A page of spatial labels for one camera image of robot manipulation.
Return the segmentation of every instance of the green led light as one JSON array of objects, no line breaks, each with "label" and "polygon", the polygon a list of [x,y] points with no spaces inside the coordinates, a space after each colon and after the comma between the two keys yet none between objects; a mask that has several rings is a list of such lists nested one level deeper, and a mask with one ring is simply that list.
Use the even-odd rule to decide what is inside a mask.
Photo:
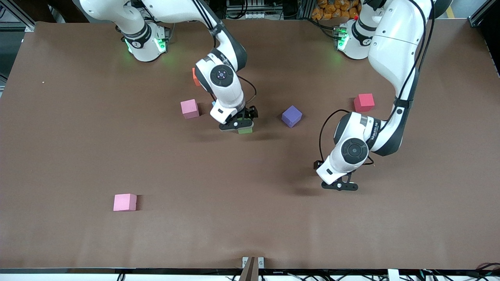
[{"label": "green led light", "polygon": [[132,53],[132,49],[131,49],[131,46],[130,46],[129,42],[125,41],[125,43],[126,43],[126,45],[128,47],[128,52]]},{"label": "green led light", "polygon": [[154,42],[156,43],[156,46],[158,47],[158,51],[160,51],[160,53],[163,53],[167,50],[167,48],[165,47],[165,44],[162,42],[162,40],[155,39]]},{"label": "green led light", "polygon": [[344,37],[338,41],[338,49],[344,50],[346,48],[347,41],[349,41],[349,34],[346,33]]}]

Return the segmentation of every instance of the purple cube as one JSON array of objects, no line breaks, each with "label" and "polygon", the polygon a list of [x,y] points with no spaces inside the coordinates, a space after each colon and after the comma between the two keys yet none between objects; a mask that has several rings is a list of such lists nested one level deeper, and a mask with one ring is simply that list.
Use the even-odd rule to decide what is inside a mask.
[{"label": "purple cube", "polygon": [[295,106],[290,106],[283,115],[281,116],[281,120],[288,125],[288,127],[292,128],[297,124],[302,118],[302,112],[300,112]]}]

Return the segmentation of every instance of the floor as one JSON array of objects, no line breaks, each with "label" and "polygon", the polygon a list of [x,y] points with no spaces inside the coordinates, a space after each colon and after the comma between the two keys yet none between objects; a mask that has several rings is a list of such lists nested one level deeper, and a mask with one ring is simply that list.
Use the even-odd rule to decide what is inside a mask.
[{"label": "floor", "polygon": [[464,19],[471,16],[487,0],[453,0],[446,13],[439,19]]}]

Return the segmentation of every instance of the red cube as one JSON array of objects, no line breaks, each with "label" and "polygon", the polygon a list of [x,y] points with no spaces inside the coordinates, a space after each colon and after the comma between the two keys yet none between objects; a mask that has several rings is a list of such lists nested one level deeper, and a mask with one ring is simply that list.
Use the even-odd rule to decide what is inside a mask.
[{"label": "red cube", "polygon": [[198,77],[196,77],[195,68],[194,67],[192,68],[192,80],[194,81],[194,84],[196,86],[201,86],[202,85],[202,84],[200,84],[200,81],[198,80]]},{"label": "red cube", "polygon": [[360,93],[354,99],[354,110],[356,112],[369,112],[374,106],[375,101],[371,93]]}]

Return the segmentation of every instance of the pink cube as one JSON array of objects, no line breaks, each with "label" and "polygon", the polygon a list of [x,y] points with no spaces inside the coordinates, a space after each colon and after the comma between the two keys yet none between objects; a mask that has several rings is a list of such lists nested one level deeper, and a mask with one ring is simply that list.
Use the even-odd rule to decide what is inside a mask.
[{"label": "pink cube", "polygon": [[127,212],[135,211],[137,203],[137,195],[134,194],[116,194],[114,196],[113,211]]},{"label": "pink cube", "polygon": [[354,99],[354,110],[356,112],[368,112],[374,106],[375,101],[371,93],[360,93]]},{"label": "pink cube", "polygon": [[194,99],[182,101],[180,103],[180,107],[182,108],[182,114],[186,119],[200,116],[200,113],[198,112],[198,104],[196,104],[196,100]]}]

